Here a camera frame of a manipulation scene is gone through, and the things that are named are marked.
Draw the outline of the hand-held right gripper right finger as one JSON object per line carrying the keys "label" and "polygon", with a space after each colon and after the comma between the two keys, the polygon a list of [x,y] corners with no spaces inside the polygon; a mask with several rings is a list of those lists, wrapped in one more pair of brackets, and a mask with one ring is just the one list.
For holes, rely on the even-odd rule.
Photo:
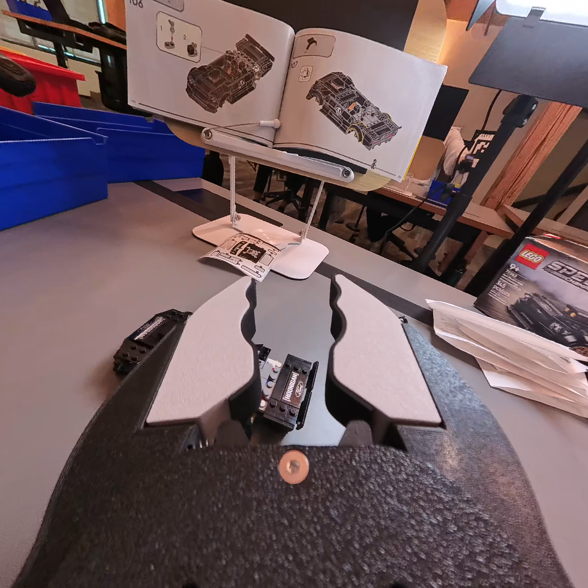
{"label": "hand-held right gripper right finger", "polygon": [[332,277],[329,303],[326,405],[336,420],[441,426],[403,320],[342,274]]}

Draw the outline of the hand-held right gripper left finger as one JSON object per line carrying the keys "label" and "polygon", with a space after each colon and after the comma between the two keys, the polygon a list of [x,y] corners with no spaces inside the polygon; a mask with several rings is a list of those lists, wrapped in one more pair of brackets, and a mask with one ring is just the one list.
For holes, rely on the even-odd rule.
{"label": "hand-held right gripper left finger", "polygon": [[256,283],[242,277],[187,320],[146,417],[146,424],[231,418],[249,422],[262,399],[256,332]]}

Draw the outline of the black lego car model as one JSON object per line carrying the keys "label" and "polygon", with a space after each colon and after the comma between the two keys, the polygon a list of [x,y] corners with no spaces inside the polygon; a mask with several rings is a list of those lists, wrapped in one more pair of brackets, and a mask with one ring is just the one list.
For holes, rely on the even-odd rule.
{"label": "black lego car model", "polygon": [[[152,316],[123,340],[113,356],[114,372],[123,376],[129,374],[191,314],[170,309]],[[269,357],[269,348],[262,344],[257,344],[256,348],[262,384],[262,400],[256,415],[286,431],[302,428],[319,363],[312,364],[293,355],[287,355],[284,362],[278,362]]]}

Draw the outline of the white metal stand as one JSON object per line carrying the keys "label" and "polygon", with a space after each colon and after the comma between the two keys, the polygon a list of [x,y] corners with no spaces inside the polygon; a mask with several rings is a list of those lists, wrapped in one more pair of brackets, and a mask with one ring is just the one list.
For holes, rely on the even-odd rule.
{"label": "white metal stand", "polygon": [[318,158],[301,156],[278,149],[272,149],[261,143],[227,133],[221,126],[203,128],[201,139],[206,146],[214,151],[224,152],[231,158],[231,223],[233,229],[239,228],[238,215],[236,212],[235,196],[235,157],[247,159],[256,163],[279,168],[283,171],[304,175],[324,183],[342,182],[343,185],[351,183],[355,174],[349,167],[342,164],[328,162]]}

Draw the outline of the lego instruction booklet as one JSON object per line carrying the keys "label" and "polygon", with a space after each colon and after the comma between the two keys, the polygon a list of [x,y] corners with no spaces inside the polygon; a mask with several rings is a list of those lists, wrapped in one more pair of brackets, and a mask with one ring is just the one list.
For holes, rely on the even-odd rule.
{"label": "lego instruction booklet", "polygon": [[417,1],[129,1],[129,103],[403,180],[447,67],[406,53]]}

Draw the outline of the lego set box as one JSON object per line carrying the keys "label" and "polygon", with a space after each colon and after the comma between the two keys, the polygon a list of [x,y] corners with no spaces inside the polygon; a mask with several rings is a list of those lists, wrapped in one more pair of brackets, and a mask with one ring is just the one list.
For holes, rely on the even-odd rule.
{"label": "lego set box", "polygon": [[526,238],[474,307],[587,362],[587,246],[549,233]]}

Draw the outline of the white sticker sheet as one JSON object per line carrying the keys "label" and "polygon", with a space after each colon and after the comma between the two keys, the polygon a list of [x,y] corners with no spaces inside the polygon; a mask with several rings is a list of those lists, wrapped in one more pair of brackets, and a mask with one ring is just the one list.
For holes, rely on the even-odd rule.
{"label": "white sticker sheet", "polygon": [[205,254],[202,259],[231,265],[256,282],[262,282],[280,254],[278,247],[257,236],[237,233]]}

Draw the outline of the white paper bags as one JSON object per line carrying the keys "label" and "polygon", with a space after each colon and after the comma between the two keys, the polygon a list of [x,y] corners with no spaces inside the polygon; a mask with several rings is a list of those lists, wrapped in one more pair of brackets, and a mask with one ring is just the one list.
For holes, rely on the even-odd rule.
{"label": "white paper bags", "polygon": [[587,351],[427,299],[435,333],[473,356],[491,387],[587,418]]}

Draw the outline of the wooden work table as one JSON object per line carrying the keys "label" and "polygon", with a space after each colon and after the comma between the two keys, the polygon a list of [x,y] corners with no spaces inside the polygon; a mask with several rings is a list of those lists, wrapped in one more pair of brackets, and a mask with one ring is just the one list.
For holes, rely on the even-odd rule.
{"label": "wooden work table", "polygon": [[[400,183],[393,180],[386,185],[365,195],[367,208],[378,210],[385,214],[397,216],[401,209],[409,209],[419,206],[417,212],[430,212],[443,217],[446,208],[433,202],[425,201],[422,196],[413,194],[410,189],[404,189]],[[497,235],[502,238],[510,238],[513,231],[494,210],[470,202],[466,210],[458,219],[458,224],[479,229],[489,235]]]}

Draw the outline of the black light stand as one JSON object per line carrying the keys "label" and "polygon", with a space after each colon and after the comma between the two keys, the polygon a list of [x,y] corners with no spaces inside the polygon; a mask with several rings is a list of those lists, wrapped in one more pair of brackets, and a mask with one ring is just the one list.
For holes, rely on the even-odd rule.
{"label": "black light stand", "polygon": [[537,108],[539,101],[529,95],[519,95],[505,109],[501,124],[496,130],[495,136],[478,158],[479,161],[470,171],[464,186],[460,192],[453,196],[443,219],[434,230],[431,238],[425,245],[423,252],[408,267],[419,273],[425,273],[430,269],[430,261],[436,256],[440,246],[461,216],[466,212],[476,189],[487,174],[495,159],[503,149],[516,128],[523,127]]}
{"label": "black light stand", "polygon": [[533,211],[526,218],[509,240],[504,240],[496,251],[488,258],[474,277],[467,283],[465,293],[478,297],[496,278],[503,265],[514,254],[518,246],[532,234],[540,222],[545,218],[548,211],[559,198],[570,187],[573,180],[587,165],[587,141],[583,144],[577,154],[572,158],[569,165],[550,187],[546,194],[540,199]]}

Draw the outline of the black white marker tag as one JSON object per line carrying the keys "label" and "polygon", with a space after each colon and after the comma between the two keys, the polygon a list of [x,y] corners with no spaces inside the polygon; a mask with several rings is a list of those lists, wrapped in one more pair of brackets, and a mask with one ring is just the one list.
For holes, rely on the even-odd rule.
{"label": "black white marker tag", "polygon": [[495,135],[496,131],[477,129],[472,140],[465,143],[464,150],[458,156],[455,171],[463,175],[472,171],[489,148]]}

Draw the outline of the black computer monitor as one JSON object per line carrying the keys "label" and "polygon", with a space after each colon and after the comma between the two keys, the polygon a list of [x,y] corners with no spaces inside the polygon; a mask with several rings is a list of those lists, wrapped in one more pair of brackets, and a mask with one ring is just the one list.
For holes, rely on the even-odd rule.
{"label": "black computer monitor", "polygon": [[433,104],[423,136],[444,141],[468,93],[468,89],[443,84]]}

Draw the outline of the red plastic bin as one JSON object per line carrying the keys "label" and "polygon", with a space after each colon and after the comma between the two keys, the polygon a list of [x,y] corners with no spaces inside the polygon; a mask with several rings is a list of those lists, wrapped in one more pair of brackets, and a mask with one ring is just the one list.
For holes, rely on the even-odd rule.
{"label": "red plastic bin", "polygon": [[36,82],[35,91],[25,97],[15,97],[1,90],[1,106],[33,114],[34,102],[81,107],[77,82],[85,82],[85,76],[58,65],[53,65],[1,47],[1,54],[13,59],[18,65],[32,73]]}

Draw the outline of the studio light panel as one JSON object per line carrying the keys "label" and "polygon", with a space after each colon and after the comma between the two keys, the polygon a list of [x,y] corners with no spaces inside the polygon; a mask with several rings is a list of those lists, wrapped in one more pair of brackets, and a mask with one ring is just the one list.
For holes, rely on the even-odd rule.
{"label": "studio light panel", "polygon": [[587,1],[477,1],[508,16],[469,78],[473,85],[587,108]]}

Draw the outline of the background wooden desk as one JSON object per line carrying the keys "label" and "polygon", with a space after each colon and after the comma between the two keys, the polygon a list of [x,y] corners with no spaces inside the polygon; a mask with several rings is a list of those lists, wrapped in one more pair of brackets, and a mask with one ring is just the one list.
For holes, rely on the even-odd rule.
{"label": "background wooden desk", "polygon": [[70,19],[63,6],[49,10],[51,20],[23,15],[12,8],[2,13],[18,22],[21,33],[53,43],[59,64],[63,48],[87,53],[98,49],[100,70],[96,73],[103,105],[121,114],[134,114],[128,104],[126,40],[121,29],[110,24],[92,27],[78,23]]}

